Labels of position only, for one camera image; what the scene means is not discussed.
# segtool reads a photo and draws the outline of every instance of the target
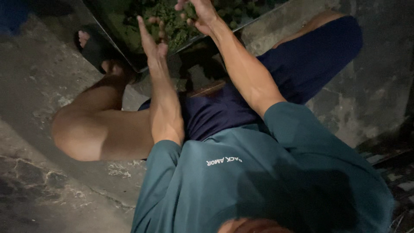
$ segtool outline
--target black slipper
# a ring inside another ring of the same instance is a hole
[[[103,61],[106,60],[119,60],[124,64],[128,64],[122,54],[116,50],[112,44],[105,39],[102,34],[99,33],[98,29],[93,25],[82,26],[80,31],[87,32],[90,35],[90,38],[86,42],[84,48],[80,46],[79,34],[77,32],[77,40],[75,41],[76,46],[79,49],[79,52],[82,56],[88,60],[99,72],[105,74],[105,71],[102,69],[101,65]]]

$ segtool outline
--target concrete floor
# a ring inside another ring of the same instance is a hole
[[[101,78],[73,45],[73,32],[93,18],[80,1],[64,3],[69,14],[50,16],[37,9],[19,36],[0,38],[1,232],[130,230],[145,162],[78,162],[50,137],[53,113]],[[356,147],[397,129],[406,117],[413,1],[291,0],[245,28],[242,39],[260,55],[327,8],[358,19],[364,47],[307,106]],[[172,76],[178,77],[180,62],[175,64]],[[195,88],[210,81],[199,66],[189,73]],[[129,86],[124,110],[137,110],[149,94],[148,79]]]

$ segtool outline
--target navy shorts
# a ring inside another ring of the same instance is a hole
[[[344,16],[258,56],[283,97],[305,104],[362,47],[355,18]],[[224,129],[262,122],[237,89],[227,83],[214,97],[180,98],[186,140],[202,141]],[[149,108],[150,101],[139,110]]]

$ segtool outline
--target person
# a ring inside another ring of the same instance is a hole
[[[131,232],[387,232],[385,182],[303,106],[358,54],[356,20],[323,12],[254,57],[210,0],[191,3],[198,20],[189,22],[213,39],[232,83],[179,98],[165,41],[156,44],[138,17],[150,103],[120,111],[132,74],[106,60],[104,78],[55,115],[57,147],[82,161],[147,158]]]

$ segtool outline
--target t-shirt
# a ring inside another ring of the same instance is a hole
[[[215,233],[227,220],[269,218],[296,233],[388,231],[381,176],[305,106],[281,102],[264,124],[181,148],[154,145],[132,232]]]

